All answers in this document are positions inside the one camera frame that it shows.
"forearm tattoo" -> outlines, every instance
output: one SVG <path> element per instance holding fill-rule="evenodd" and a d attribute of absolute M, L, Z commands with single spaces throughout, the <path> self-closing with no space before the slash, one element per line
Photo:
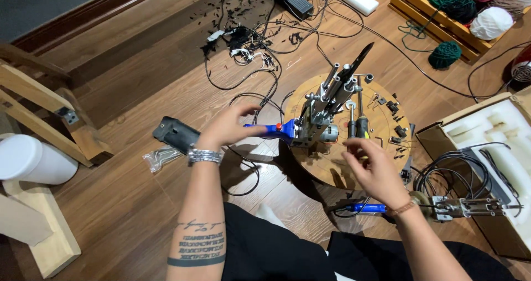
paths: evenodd
<path fill-rule="evenodd" d="M 208 231 L 219 223 L 198 223 L 196 219 L 188 223 L 177 223 L 184 226 L 183 230 Z M 168 257 L 168 264 L 176 267 L 200 267 L 211 264 L 219 264 L 225 260 L 225 254 L 221 250 L 225 244 L 223 232 L 208 235 L 185 235 L 179 242 L 180 258 Z"/>

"person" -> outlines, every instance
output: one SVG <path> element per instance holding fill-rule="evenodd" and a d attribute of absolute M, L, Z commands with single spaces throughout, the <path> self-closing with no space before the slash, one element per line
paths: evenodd
<path fill-rule="evenodd" d="M 238 123 L 241 116 L 253 115 L 260 108 L 241 104 L 223 109 L 200 135 L 196 148 L 217 152 L 223 145 L 264 133 L 266 129 L 263 126 L 244 128 Z M 331 259 L 332 251 L 327 257 L 320 245 L 302 240 L 289 230 L 252 216 L 234 204 L 223 203 L 218 164 L 194 162 L 171 242 L 167 279 L 335 280 L 340 275 L 334 274 L 338 270 L 334 264 L 343 263 L 343 274 L 346 276 L 350 269 L 354 273 L 347 277 L 354 279 L 471 280 L 467 271 L 474 273 L 477 269 L 465 271 L 450 252 L 448 244 L 443 243 L 431 229 L 419 206 L 411 203 L 387 153 L 369 139 L 348 139 L 343 145 L 346 150 L 342 157 L 367 195 L 396 212 L 394 218 L 401 244 L 346 234 L 347 237 L 355 237 L 336 244 L 339 247 L 336 250 L 340 252 L 335 252 L 335 258 Z M 358 159 L 365 155 L 368 159 L 362 164 Z M 342 237 L 339 233 L 333 235 L 333 238 L 339 237 Z M 395 242 L 400 247 L 395 245 L 391 249 L 391 245 L 386 246 L 387 242 Z M 459 243 L 458 250 L 463 250 L 462 245 Z M 349 246 L 357 247 L 353 248 L 357 252 L 345 250 Z M 400 253 L 405 254 L 401 260 Z M 488 263 L 484 260 L 480 265 L 486 267 Z M 487 265 L 481 270 L 485 272 L 492 267 Z M 370 270 L 375 271 L 373 275 L 363 275 L 364 271 Z M 506 273 L 501 276 L 512 277 Z M 489 276 L 499 278 L 496 274 L 483 274 L 479 278 L 489 279 Z"/>

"hand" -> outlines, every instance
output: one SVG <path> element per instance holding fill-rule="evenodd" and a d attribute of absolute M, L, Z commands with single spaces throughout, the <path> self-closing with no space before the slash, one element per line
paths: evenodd
<path fill-rule="evenodd" d="M 383 148 L 362 138 L 348 139 L 343 145 L 347 151 L 342 156 L 368 195 L 391 209 L 398 209 L 410 201 L 395 164 Z M 368 159 L 361 164 L 358 159 L 365 155 Z"/>
<path fill-rule="evenodd" d="M 197 149 L 219 151 L 223 145 L 231 145 L 249 136 L 267 132 L 265 126 L 244 128 L 238 122 L 240 116 L 253 115 L 262 107 L 248 103 L 230 106 L 219 112 L 208 124 L 196 143 Z"/>

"wooden round board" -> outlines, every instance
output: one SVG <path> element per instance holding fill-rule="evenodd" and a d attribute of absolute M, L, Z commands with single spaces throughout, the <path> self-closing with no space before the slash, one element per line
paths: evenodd
<path fill-rule="evenodd" d="M 327 75 L 328 74 L 315 76 L 304 82 L 297 88 L 297 90 L 295 90 L 286 107 L 286 121 L 301 115 L 304 102 L 306 101 L 304 95 L 310 94 L 311 92 L 315 93 L 319 84 L 327 78 Z M 375 93 L 379 93 L 380 97 L 384 97 L 388 101 L 392 100 L 393 102 L 396 102 L 396 100 L 376 82 L 366 84 L 363 81 L 363 77 L 361 79 L 363 88 L 363 113 L 369 120 L 368 128 L 374 129 L 373 133 L 369 132 L 369 136 L 371 140 L 375 141 L 378 145 L 380 145 L 381 141 L 379 139 L 375 139 L 375 137 L 381 137 L 383 139 L 383 148 L 388 152 L 390 157 L 393 158 L 395 155 L 404 155 L 402 158 L 394 160 L 398 174 L 400 171 L 402 171 L 402 168 L 406 164 L 406 161 L 409 157 L 409 149 L 403 153 L 397 152 L 396 149 L 401 147 L 389 143 L 389 137 L 398 136 L 395 132 L 395 127 L 398 125 L 400 125 L 402 128 L 409 129 L 409 121 L 406 117 L 402 118 L 400 122 L 394 121 L 391 111 L 385 105 L 385 103 L 380 105 L 376 101 L 372 102 L 372 98 L 374 98 Z M 356 109 L 354 110 L 355 119 L 359 115 L 357 96 L 358 94 L 354 94 L 351 97 L 351 100 L 356 103 Z M 337 143 L 325 144 L 322 142 L 317 142 L 317 144 L 310 149 L 292 147 L 291 150 L 301 166 L 315 178 L 338 188 L 361 190 L 362 188 L 357 183 L 352 170 L 341 156 L 342 151 L 345 151 L 345 147 L 342 145 L 342 142 L 347 139 L 347 123 L 349 121 L 350 115 L 349 110 L 347 110 L 345 106 L 343 106 L 343 109 L 344 111 L 335 115 L 334 118 L 334 124 L 338 126 L 339 130 L 339 138 Z M 395 116 L 404 116 L 404 111 L 402 109 L 399 110 Z M 407 137 L 404 139 L 411 141 L 410 130 L 406 131 L 406 134 Z M 403 145 L 410 147 L 410 145 L 406 142 L 404 142 Z"/>

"cardboard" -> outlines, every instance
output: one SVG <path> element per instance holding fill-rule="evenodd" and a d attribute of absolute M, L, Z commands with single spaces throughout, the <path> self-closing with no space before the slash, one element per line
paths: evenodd
<path fill-rule="evenodd" d="M 531 125 L 531 87 L 527 87 L 516 94 L 502 93 L 496 95 L 493 98 L 442 118 L 419 130 L 416 133 L 417 138 L 429 156 L 432 159 L 436 159 L 445 152 L 457 149 L 450 136 L 443 130 L 445 125 L 503 100 L 510 100 Z M 444 167 L 454 169 L 463 176 L 470 175 L 468 166 L 463 166 L 462 162 L 448 162 L 444 164 Z M 480 180 L 475 172 L 473 174 L 476 175 L 476 180 Z M 459 187 L 458 185 L 455 184 L 454 190 L 457 195 L 464 197 L 466 191 L 463 186 Z M 507 217 L 474 216 L 473 218 L 497 255 L 531 261 L 531 251 L 526 247 Z"/>

